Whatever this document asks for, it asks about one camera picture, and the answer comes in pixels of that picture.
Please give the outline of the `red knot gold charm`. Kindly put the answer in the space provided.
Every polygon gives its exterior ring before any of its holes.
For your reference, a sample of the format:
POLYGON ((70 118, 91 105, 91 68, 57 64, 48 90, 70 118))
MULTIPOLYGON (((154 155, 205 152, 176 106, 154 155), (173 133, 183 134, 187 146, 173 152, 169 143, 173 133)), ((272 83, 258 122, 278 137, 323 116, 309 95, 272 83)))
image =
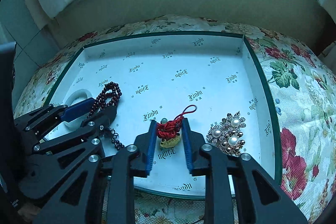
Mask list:
POLYGON ((161 148, 174 148, 180 142, 182 121, 186 114, 194 113, 196 110, 196 105, 189 105, 173 120, 168 121, 166 118, 162 118, 162 120, 157 123, 156 135, 160 139, 159 145, 161 148))

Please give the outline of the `white jade bangle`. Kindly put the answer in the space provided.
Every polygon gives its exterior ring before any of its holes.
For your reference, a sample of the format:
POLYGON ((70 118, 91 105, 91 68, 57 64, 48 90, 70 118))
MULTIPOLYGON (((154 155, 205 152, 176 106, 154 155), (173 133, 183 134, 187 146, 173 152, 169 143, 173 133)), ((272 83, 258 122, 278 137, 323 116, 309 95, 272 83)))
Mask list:
POLYGON ((76 104, 92 97, 87 89, 80 89, 72 93, 66 100, 68 110, 64 112, 64 124, 70 131, 75 131, 80 127, 82 121, 87 117, 89 110, 87 107, 76 106, 76 104))

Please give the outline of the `floral bedspread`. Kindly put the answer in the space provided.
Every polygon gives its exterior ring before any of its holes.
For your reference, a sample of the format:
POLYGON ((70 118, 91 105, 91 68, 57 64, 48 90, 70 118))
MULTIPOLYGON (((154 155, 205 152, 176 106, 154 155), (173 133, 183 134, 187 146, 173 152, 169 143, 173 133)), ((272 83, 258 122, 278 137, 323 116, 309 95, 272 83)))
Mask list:
POLYGON ((42 107, 57 79, 83 46, 136 34, 216 31, 244 35, 256 53, 275 102, 282 145, 281 188, 317 223, 335 200, 335 74, 300 40, 276 31, 209 18, 163 15, 89 32, 38 69, 14 115, 42 107))

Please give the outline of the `dark green jewelry tray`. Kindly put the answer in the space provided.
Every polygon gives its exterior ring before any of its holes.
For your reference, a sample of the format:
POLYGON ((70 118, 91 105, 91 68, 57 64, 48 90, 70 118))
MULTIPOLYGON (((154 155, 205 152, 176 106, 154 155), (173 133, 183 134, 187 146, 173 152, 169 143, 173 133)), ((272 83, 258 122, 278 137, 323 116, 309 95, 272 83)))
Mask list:
POLYGON ((276 181, 282 176, 277 113, 261 64, 247 38, 187 31, 106 39, 80 49, 66 66, 47 102, 65 105, 77 90, 92 98, 105 84, 122 95, 112 122, 124 145, 147 132, 150 122, 174 119, 184 108, 190 128, 206 135, 228 113, 245 118, 243 152, 276 181))

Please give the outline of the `pearl gold brooch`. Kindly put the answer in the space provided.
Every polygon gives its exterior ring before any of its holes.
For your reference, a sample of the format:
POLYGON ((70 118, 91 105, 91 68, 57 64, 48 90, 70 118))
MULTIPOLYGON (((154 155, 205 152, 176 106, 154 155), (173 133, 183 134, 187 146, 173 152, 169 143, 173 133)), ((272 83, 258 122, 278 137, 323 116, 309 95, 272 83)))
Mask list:
POLYGON ((240 112, 228 113, 219 123, 211 125, 206 142, 217 147, 227 155, 240 156, 245 145, 242 129, 246 127, 245 118, 240 112))

